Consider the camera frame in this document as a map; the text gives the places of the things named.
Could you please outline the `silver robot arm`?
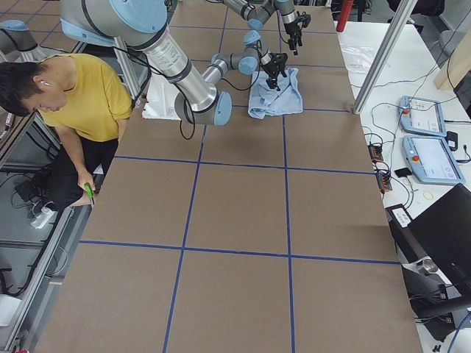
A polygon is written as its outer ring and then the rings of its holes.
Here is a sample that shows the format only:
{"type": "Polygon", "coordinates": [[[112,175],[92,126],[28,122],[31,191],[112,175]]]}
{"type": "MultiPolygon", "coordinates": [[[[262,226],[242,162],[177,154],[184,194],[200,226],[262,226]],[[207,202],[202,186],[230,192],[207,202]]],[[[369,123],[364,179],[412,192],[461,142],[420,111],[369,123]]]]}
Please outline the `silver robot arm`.
{"type": "Polygon", "coordinates": [[[275,15],[277,20],[283,22],[290,51],[295,56],[298,55],[298,48],[302,46],[302,30],[310,24],[311,15],[296,10],[293,1],[263,1],[259,7],[243,0],[222,0],[222,4],[238,13],[247,22],[248,27],[256,31],[260,31],[275,15]]]}
{"type": "Polygon", "coordinates": [[[232,99],[216,83],[230,70],[251,75],[262,68],[268,87],[277,89],[287,56],[267,49],[258,32],[275,12],[288,24],[295,19],[292,1],[265,1],[260,8],[247,1],[226,1],[225,5],[249,24],[246,48],[241,53],[216,55],[204,73],[193,67],[171,36],[164,1],[62,1],[60,11],[63,32],[72,39],[112,46],[115,38],[121,38],[131,49],[142,51],[152,74],[178,89],[174,108],[181,119],[222,126],[230,119],[232,99]]]}

